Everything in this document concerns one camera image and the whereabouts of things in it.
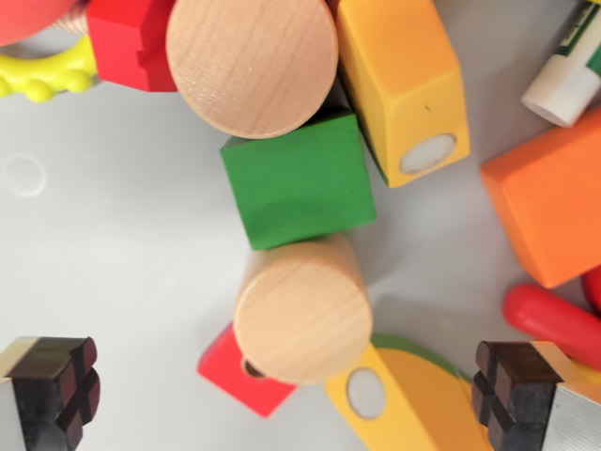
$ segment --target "yellow teether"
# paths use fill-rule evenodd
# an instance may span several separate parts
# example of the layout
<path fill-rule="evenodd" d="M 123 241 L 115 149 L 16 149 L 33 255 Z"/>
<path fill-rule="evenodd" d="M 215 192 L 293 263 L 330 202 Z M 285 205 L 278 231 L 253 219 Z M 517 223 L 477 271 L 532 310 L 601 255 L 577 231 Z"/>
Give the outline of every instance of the yellow teether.
<path fill-rule="evenodd" d="M 89 37 L 81 38 L 65 52 L 41 59 L 0 54 L 0 97 L 22 92 L 30 101 L 48 101 L 60 91 L 89 89 L 96 73 Z"/>

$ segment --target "natural wood cylinder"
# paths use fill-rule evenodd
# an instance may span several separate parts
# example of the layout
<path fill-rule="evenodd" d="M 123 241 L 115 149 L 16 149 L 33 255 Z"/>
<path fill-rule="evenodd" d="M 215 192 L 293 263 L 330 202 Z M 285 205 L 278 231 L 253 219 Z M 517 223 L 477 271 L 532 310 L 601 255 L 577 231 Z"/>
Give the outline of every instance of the natural wood cylinder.
<path fill-rule="evenodd" d="M 324 0 L 178 0 L 167 54 L 196 114 L 223 132 L 268 138 L 321 106 L 338 42 Z"/>
<path fill-rule="evenodd" d="M 253 254 L 234 330 L 261 373 L 289 383 L 324 381 L 361 357 L 372 328 L 359 266 L 344 236 Z"/>

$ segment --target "white cap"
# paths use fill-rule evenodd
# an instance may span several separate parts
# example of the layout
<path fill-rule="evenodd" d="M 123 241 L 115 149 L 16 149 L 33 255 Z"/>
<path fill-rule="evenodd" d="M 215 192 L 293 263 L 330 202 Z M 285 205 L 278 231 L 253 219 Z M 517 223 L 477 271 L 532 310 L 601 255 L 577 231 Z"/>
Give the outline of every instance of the white cap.
<path fill-rule="evenodd" d="M 569 58 L 555 54 L 532 82 L 522 103 L 561 127 L 572 127 L 597 91 L 601 77 Z"/>

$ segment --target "gray surface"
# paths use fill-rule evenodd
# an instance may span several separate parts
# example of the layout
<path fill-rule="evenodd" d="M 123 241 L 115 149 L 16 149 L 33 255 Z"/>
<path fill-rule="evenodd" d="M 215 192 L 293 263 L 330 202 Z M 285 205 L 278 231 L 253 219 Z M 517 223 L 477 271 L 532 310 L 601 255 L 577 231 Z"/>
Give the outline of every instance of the gray surface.
<path fill-rule="evenodd" d="M 523 336 L 500 308 L 528 280 L 478 166 L 547 127 L 519 97 L 577 1 L 438 5 L 464 65 L 473 156 L 397 190 L 370 162 L 379 218 L 352 239 L 377 330 L 473 372 L 480 340 Z M 46 175 L 39 186 L 19 159 L 0 171 L 0 347 L 23 334 L 96 339 L 102 398 L 81 451 L 363 450 L 319 387 L 264 421 L 194 373 L 231 318 L 248 252 L 225 135 L 177 94 L 109 84 L 43 105 L 4 99 L 0 117 L 0 168 L 26 155 Z M 577 283 L 560 293 L 581 298 Z"/>

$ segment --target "red ball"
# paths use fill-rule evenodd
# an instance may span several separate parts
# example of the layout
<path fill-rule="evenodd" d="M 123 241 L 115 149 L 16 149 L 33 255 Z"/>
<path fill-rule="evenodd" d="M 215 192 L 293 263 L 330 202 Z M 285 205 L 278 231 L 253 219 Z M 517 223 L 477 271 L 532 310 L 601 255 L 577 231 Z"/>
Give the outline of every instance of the red ball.
<path fill-rule="evenodd" d="M 601 266 L 586 272 L 581 282 L 586 300 L 595 312 L 601 314 Z"/>
<path fill-rule="evenodd" d="M 35 35 L 52 25 L 75 0 L 0 0 L 0 45 Z"/>

